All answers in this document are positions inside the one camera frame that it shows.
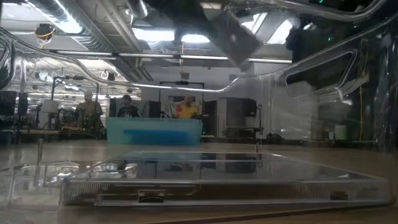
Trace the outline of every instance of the ceiling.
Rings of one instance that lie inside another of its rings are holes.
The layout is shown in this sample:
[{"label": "ceiling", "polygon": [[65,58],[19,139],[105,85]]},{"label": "ceiling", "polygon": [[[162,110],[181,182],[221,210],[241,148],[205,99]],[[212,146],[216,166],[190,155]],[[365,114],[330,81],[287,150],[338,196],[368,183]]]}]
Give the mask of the ceiling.
[{"label": "ceiling", "polygon": [[[67,29],[73,30],[74,28],[65,28],[65,24],[59,24],[51,21],[51,18],[39,12],[32,5],[40,0],[29,0],[31,5],[24,1],[5,1],[3,5],[3,14],[0,26],[10,33],[14,34],[22,41],[40,47],[43,49],[53,50],[76,50],[76,51],[92,51],[87,45],[79,40],[78,34],[66,33]],[[174,28],[170,19],[157,11],[148,7],[149,14],[143,19],[136,19],[131,24],[131,13],[128,10],[126,0],[108,1],[102,0],[106,4],[112,4],[116,9],[118,16],[112,15],[112,20],[116,21],[119,27],[115,26],[107,17],[103,7],[101,7],[98,0],[84,0],[84,1],[61,1],[53,0],[49,2],[65,3],[66,11],[71,10],[72,6],[76,6],[78,13],[69,13],[68,16],[74,18],[78,17],[78,22],[85,21],[87,26],[84,26],[86,31],[82,33],[87,34],[89,31],[97,30],[96,35],[101,41],[109,44],[110,51],[114,52],[144,52],[144,53],[157,53],[157,54],[184,54],[189,55],[207,55],[207,56],[225,56],[217,47],[206,40],[206,37],[198,37],[191,35],[183,37],[183,48],[175,45],[170,39],[173,36]],[[211,1],[202,2],[203,10],[206,16],[214,16],[221,12],[221,2]],[[240,10],[239,4],[230,4],[231,10]],[[117,18],[120,18],[125,25],[130,29],[130,35],[121,28],[121,23]],[[264,45],[253,55],[256,58],[277,58],[290,60],[291,52],[285,48],[285,38],[289,34],[292,27],[299,26],[299,20],[295,15],[290,12],[280,9],[264,9],[248,10],[246,14],[239,17],[239,21],[243,26],[257,35],[257,38],[263,41]],[[39,24],[50,24],[57,27],[54,36],[48,43],[40,40],[35,35],[35,29]],[[50,77],[55,75],[67,74],[70,76],[84,75],[77,74],[74,71],[68,71],[67,68],[60,70],[51,69],[51,64],[54,62],[46,62],[48,59],[40,59],[39,62],[31,61],[31,74],[28,79],[27,92],[31,93],[45,93],[51,92],[52,81],[43,80],[43,74],[47,72]],[[158,84],[159,82],[168,81],[175,82],[181,79],[180,72],[189,73],[190,82],[203,82],[206,83],[208,88],[220,88],[230,82],[230,75],[247,75],[250,70],[248,68],[252,65],[246,63],[242,67],[237,68],[232,66],[228,61],[214,61],[214,60],[177,60],[177,59],[150,59],[144,60],[136,58],[123,59],[124,65],[121,68],[120,63],[115,60],[102,60],[81,57],[80,62],[85,65],[92,74],[105,78],[109,73],[114,73],[117,81],[122,82],[141,82],[148,84]],[[269,70],[276,70],[281,65],[269,64]],[[56,94],[63,96],[64,94],[75,94],[80,97],[84,91],[90,90],[95,92],[96,87],[94,83],[83,81],[78,83],[71,80],[67,85],[72,85],[78,90],[65,89],[60,83],[55,89]],[[18,89],[17,80],[14,81],[13,87]],[[127,88],[118,86],[100,85],[100,93],[103,95],[123,95],[127,93]],[[139,99],[140,91],[134,90],[134,95]]]}]

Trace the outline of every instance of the person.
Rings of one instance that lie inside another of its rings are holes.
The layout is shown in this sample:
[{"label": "person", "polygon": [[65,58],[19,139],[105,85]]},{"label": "person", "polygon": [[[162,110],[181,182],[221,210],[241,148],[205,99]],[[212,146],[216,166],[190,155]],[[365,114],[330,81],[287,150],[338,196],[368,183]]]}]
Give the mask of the person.
[{"label": "person", "polygon": [[194,97],[185,96],[181,105],[177,106],[177,118],[190,119],[200,114],[199,109],[193,104]]},{"label": "person", "polygon": [[103,114],[101,105],[98,102],[93,101],[93,93],[90,91],[85,92],[85,101],[80,103],[76,107],[76,111],[79,113],[78,125],[79,127],[84,126],[85,120],[93,122],[93,128],[95,131],[99,131],[101,128],[100,115]]},{"label": "person", "polygon": [[118,117],[123,118],[139,118],[138,108],[131,104],[131,97],[124,95],[122,97],[123,106],[119,109]]}]

